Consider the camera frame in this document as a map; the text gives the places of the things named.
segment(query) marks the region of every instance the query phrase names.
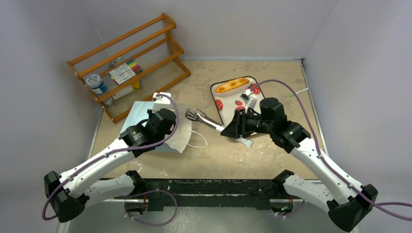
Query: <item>strawberry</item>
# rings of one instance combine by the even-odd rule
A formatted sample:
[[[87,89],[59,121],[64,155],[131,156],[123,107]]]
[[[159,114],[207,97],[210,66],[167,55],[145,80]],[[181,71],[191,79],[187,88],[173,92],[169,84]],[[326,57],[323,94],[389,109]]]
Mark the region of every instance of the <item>strawberry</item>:
[[[256,86],[256,83],[250,85],[248,88],[249,88],[249,89],[253,89],[255,86]],[[260,88],[259,88],[259,87],[256,87],[252,92],[253,92],[253,94],[258,95],[258,94],[260,94]]]
[[[242,101],[240,101],[240,100],[235,100],[235,104],[237,106],[242,106],[243,105]]]
[[[242,110],[242,109],[244,109],[244,106],[239,106],[239,107],[235,108],[235,111],[236,110]]]
[[[223,110],[223,103],[221,100],[215,100],[216,102],[216,106],[218,107],[218,109],[221,111]]]

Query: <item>white strap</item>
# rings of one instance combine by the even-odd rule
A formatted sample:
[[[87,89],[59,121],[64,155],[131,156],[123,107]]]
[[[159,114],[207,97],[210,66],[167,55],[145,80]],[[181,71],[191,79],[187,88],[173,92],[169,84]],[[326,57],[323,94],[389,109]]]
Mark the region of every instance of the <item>white strap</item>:
[[[201,135],[201,134],[198,133],[198,132],[192,131],[192,130],[189,130],[189,131],[192,132],[192,133],[195,133],[195,134],[199,135],[200,137],[202,137],[203,140],[205,141],[206,145],[203,146],[203,147],[198,147],[198,146],[192,146],[191,144],[188,143],[188,146],[191,146],[191,147],[194,147],[194,148],[205,148],[205,147],[207,147],[207,141],[206,141],[206,138],[203,137],[203,135]]]

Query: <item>beige tabletop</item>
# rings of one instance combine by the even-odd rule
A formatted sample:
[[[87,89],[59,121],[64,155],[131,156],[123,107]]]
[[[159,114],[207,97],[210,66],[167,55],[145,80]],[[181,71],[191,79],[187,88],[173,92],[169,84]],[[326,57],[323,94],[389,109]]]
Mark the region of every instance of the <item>beige tabletop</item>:
[[[184,61],[184,64],[191,70],[191,76],[168,92],[175,102],[185,103],[193,109],[202,109],[217,121],[220,118],[210,93],[213,83],[252,76],[258,82],[266,79],[282,80],[295,91],[306,88],[299,62]],[[279,99],[289,120],[300,123],[309,131],[299,103],[296,98],[290,97],[291,93],[287,88],[278,83],[265,83],[260,88],[265,97]],[[309,95],[303,92],[299,97],[320,139]],[[92,155],[103,150],[119,135],[123,123],[124,120],[121,120],[114,124],[103,114]],[[192,127],[206,138],[206,148],[186,147],[181,154],[147,152],[112,170],[106,177],[117,177],[128,170],[137,170],[143,178],[272,179],[288,169],[304,179],[316,179],[300,161],[278,148],[268,135],[254,137],[252,148],[248,148],[220,136],[217,131],[201,123],[194,122]],[[192,135],[190,144],[203,143],[202,138]]]

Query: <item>spice rack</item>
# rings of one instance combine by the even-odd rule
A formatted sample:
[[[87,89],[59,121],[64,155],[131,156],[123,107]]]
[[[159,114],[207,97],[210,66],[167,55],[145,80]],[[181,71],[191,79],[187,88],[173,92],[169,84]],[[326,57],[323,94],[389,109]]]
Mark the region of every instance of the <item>spice rack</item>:
[[[99,53],[109,47],[111,47],[112,45],[123,41],[124,39],[142,31],[143,29],[146,29],[152,25],[154,25],[157,22],[163,21],[163,28],[147,37],[145,37],[144,39],[133,43],[132,45],[114,53],[113,55],[89,66],[88,68],[84,69],[83,71],[77,71],[74,67],[75,64],[80,63],[81,61],[84,61],[85,59],[93,56],[96,53]],[[123,117],[127,116],[130,112],[130,109],[132,107],[132,105],[128,106],[128,109],[125,110],[124,112],[120,113],[117,116],[113,116],[107,109],[107,107],[103,104],[103,101],[109,97],[111,97],[113,94],[115,94],[116,92],[122,90],[123,88],[131,85],[133,82],[142,79],[144,76],[152,73],[153,71],[157,70],[160,67],[163,67],[165,64],[169,63],[170,61],[173,61],[180,69],[182,69],[184,71],[183,74],[181,74],[180,76],[178,76],[177,78],[171,80],[171,82],[165,84],[163,87],[160,87],[156,92],[163,92],[165,90],[167,90],[168,88],[170,88],[171,86],[175,85],[176,83],[178,83],[179,81],[181,81],[182,79],[184,79],[185,77],[190,75],[190,71],[189,69],[180,61],[179,59],[179,55],[184,53],[183,48],[173,39],[172,35],[171,35],[171,30],[176,28],[176,23],[173,21],[172,18],[170,18],[167,14],[162,13],[161,16],[71,60],[71,61],[67,61],[66,63],[68,64],[68,66],[70,67],[70,69],[73,71],[74,75],[85,85],[85,87],[89,90],[90,94],[93,96],[94,100],[103,108],[103,110],[107,113],[107,115],[110,117],[110,119],[116,123],[117,121],[119,121],[120,119],[122,119]],[[149,53],[150,51],[152,51],[153,49],[159,47],[160,45],[167,43],[168,46],[168,51],[169,54],[166,58],[152,64],[149,67],[146,67],[141,73],[135,75],[134,77],[128,79],[127,81],[123,82],[122,84],[116,86],[115,88],[113,88],[112,90],[108,90],[106,92],[104,92],[102,95],[96,96],[96,94],[87,86],[84,77],[86,77],[88,74],[90,74],[91,72],[102,68],[103,66],[112,63],[113,60],[117,59],[118,57],[129,53],[130,51],[133,51],[134,49],[138,48],[139,46],[146,44],[150,41],[155,41],[154,39],[163,35],[165,36],[165,38],[153,43],[152,45],[144,48],[143,50],[139,51],[138,53],[132,55],[131,57],[124,59],[124,61],[118,63],[117,65],[101,72],[99,75],[101,78],[105,77],[106,75],[108,75],[108,73],[114,69],[116,69],[118,66],[122,65],[123,63],[125,63],[126,61],[130,60],[130,59],[137,59],[141,56],[143,56],[144,54]],[[152,99],[152,95],[148,95],[145,98],[143,98],[143,101],[146,100],[151,100]]]

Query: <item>hot dog bun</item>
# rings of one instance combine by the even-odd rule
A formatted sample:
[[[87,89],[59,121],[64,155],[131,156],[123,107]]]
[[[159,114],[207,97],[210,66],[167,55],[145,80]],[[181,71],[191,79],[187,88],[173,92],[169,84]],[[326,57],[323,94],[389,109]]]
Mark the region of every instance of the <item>hot dog bun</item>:
[[[215,89],[215,95],[218,97],[231,96],[247,89],[250,81],[247,78],[237,78],[222,83]]]

